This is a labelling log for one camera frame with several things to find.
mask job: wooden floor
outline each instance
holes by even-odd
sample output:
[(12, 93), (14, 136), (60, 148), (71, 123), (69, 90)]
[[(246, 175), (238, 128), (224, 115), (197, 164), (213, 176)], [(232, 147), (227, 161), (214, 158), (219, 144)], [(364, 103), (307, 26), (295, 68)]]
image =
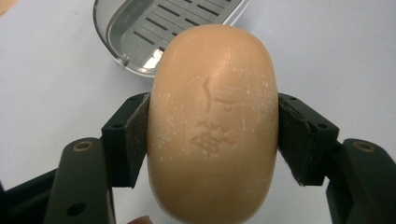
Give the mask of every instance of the wooden floor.
[(18, 0), (0, 0), (0, 17), (12, 8)]

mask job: clear plastic soap dish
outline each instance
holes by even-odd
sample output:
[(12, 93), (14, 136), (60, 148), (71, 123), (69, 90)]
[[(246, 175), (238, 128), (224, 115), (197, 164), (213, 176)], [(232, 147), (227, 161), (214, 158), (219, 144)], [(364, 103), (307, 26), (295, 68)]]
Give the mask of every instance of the clear plastic soap dish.
[(233, 25), (247, 6), (248, 0), (95, 0), (93, 22), (120, 66), (155, 77), (176, 35), (203, 24)]

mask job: white surface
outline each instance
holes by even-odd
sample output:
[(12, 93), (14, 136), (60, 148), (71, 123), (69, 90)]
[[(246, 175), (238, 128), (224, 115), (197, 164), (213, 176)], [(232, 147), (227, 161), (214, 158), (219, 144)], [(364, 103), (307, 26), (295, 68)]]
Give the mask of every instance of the white surface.
[[(93, 28), (92, 1), (20, 1), (0, 19), (0, 179), (10, 189), (57, 167), (63, 147), (100, 129), (151, 83), (122, 70)], [(250, 0), (236, 24), (272, 55), (278, 90), (396, 158), (396, 2)], [(326, 187), (300, 188), (278, 156), (273, 185), (248, 223), (331, 223)], [(114, 189), (118, 223), (150, 215), (144, 164), (137, 187)]]

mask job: orange soap bar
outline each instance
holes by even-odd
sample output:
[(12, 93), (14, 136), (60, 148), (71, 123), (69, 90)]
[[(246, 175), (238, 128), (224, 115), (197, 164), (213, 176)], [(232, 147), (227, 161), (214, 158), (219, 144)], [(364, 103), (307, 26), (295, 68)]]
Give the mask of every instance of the orange soap bar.
[(161, 58), (148, 113), (148, 175), (184, 223), (241, 223), (260, 208), (276, 160), (274, 68), (259, 39), (203, 25)]

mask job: peach-colored soap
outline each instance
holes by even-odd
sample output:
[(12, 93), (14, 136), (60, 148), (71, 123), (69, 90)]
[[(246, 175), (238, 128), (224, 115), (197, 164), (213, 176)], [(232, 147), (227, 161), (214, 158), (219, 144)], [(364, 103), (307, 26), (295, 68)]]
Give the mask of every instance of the peach-colored soap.
[(184, 223), (241, 223), (260, 208), (277, 149), (274, 69), (241, 29), (203, 25), (161, 58), (148, 113), (148, 174), (164, 212)]

